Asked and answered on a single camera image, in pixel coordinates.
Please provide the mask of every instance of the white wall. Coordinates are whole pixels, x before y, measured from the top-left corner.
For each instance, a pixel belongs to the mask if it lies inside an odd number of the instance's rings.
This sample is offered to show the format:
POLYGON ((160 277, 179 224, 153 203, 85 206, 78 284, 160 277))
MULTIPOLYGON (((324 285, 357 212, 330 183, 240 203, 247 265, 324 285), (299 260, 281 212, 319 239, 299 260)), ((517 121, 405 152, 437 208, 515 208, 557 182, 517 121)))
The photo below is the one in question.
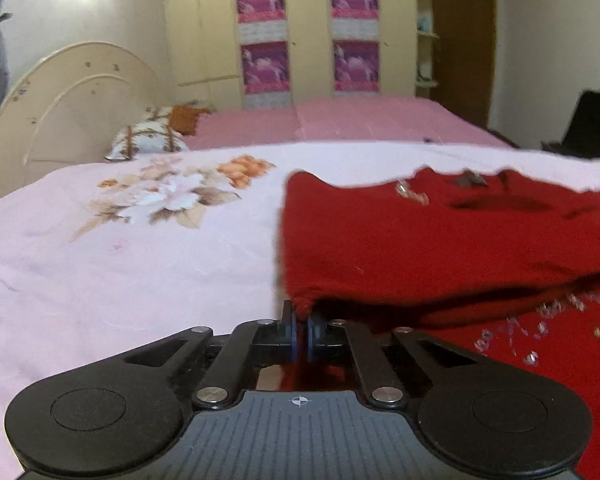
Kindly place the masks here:
POLYGON ((109 41, 142 59, 172 89, 163 0, 4 0, 12 84, 42 57, 80 41, 109 41))
POLYGON ((600 0, 498 0, 490 127, 527 148, 560 140, 585 88, 600 89, 600 0))

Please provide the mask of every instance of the bed headboard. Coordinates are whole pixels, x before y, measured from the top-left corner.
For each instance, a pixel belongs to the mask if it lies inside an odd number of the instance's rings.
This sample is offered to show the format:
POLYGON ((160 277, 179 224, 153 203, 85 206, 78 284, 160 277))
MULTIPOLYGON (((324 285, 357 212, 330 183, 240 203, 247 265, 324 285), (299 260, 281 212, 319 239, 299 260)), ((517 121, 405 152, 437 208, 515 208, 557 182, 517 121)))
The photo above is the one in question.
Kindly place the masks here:
POLYGON ((155 73, 114 44, 40 60, 0 108, 0 198, 58 168, 104 162, 120 128, 168 101, 155 73))

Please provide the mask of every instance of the pink bedspread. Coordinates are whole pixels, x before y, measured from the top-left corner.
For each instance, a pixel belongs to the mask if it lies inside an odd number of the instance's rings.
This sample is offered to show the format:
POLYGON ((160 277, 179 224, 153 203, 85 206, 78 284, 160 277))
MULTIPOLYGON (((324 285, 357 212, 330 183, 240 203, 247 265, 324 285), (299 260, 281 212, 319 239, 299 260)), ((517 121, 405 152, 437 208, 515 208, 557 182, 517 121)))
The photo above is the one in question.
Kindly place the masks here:
POLYGON ((354 96, 295 108, 223 112, 206 118, 192 150, 311 140, 412 140, 507 147, 436 102, 422 98, 354 96))

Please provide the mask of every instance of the gray ribbed plate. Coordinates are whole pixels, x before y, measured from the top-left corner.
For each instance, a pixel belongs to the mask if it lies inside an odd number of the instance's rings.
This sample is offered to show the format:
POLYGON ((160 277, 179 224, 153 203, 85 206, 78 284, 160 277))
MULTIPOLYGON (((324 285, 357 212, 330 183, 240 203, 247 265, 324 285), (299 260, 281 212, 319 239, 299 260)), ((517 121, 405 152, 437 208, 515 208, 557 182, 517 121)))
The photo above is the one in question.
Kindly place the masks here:
MULTIPOLYGON (((42 480, 26 474, 22 480, 42 480)), ((475 480, 433 456, 397 413, 353 392, 246 392, 195 416, 159 459, 119 480, 475 480)), ((566 472, 553 480, 576 480, 566 472)))

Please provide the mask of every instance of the cream wardrobe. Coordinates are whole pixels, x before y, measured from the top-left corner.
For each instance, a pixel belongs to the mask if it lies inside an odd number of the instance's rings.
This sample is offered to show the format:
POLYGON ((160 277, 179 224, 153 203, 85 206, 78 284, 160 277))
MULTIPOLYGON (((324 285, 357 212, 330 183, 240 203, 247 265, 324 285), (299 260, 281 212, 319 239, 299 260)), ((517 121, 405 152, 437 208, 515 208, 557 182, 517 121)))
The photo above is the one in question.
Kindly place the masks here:
MULTIPOLYGON (((334 92, 331 0, 286 0, 294 104, 334 92)), ((236 0, 165 0, 171 62, 180 102, 242 107, 236 0)), ((379 0, 380 88, 414 94, 417 0, 379 0)))

